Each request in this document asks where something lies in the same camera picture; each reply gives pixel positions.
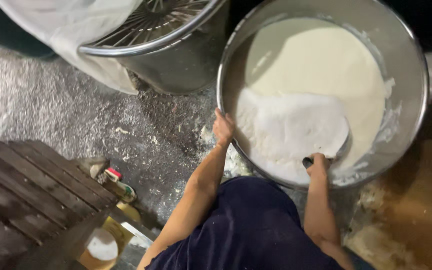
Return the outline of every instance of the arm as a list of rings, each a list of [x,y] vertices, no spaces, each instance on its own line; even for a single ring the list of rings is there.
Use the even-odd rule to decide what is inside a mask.
[[[229,114],[223,116],[216,108],[213,132],[216,146],[192,173],[183,197],[171,213],[158,238],[148,248],[138,265],[143,270],[151,260],[168,246],[188,237],[201,224],[212,206],[223,177],[226,151],[233,138],[235,124]]]
[[[346,269],[353,270],[349,256],[341,247],[341,238],[333,210],[329,207],[329,161],[323,154],[313,154],[314,164],[307,169],[311,178],[304,214],[304,231],[326,255]]]

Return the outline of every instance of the white batter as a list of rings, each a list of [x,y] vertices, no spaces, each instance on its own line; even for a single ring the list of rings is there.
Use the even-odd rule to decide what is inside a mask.
[[[307,183],[301,160],[312,152],[328,153],[334,145],[321,148],[319,142],[337,137],[334,132],[318,131],[319,137],[308,147],[314,134],[301,139],[301,129],[287,127],[311,130],[311,121],[327,126],[345,114],[352,144],[338,166],[351,167],[371,148],[383,117],[385,84],[372,54],[347,30],[309,18],[273,23],[254,38],[245,80],[247,87],[237,107],[230,109],[239,129],[236,138],[249,157],[273,176]],[[316,95],[301,101],[298,94],[303,93]],[[318,101],[318,95],[336,97],[343,112],[334,98],[327,103]],[[313,112],[330,108],[334,114],[326,110],[307,119],[298,109],[308,106]]]

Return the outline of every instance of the mixer bowl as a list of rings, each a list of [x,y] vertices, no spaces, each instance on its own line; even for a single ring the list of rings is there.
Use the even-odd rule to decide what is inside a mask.
[[[409,27],[384,4],[375,0],[266,0],[237,25],[229,38],[217,77],[218,107],[225,93],[245,86],[244,69],[249,48],[259,29],[290,18],[318,18],[353,33],[373,54],[383,80],[392,86],[371,149],[352,169],[333,175],[347,188],[366,183],[393,166],[413,142],[422,124],[429,95],[426,60]],[[236,150],[263,176],[295,189],[307,184],[286,181],[258,168],[233,140]]]

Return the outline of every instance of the dark blue shirt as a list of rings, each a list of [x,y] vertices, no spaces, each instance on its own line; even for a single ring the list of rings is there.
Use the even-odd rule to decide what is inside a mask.
[[[208,218],[147,270],[342,269],[301,228],[293,201],[271,181],[221,184]]]

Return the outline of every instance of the hand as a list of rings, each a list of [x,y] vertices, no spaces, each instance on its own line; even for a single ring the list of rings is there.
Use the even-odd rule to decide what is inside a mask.
[[[312,165],[306,169],[306,172],[311,177],[312,174],[320,175],[327,178],[327,170],[329,169],[329,160],[321,153],[310,155]]]
[[[217,107],[214,110],[216,120],[213,124],[213,132],[217,138],[217,144],[228,147],[234,136],[234,129],[236,125],[231,115],[227,113],[225,116],[221,113],[221,110]]]

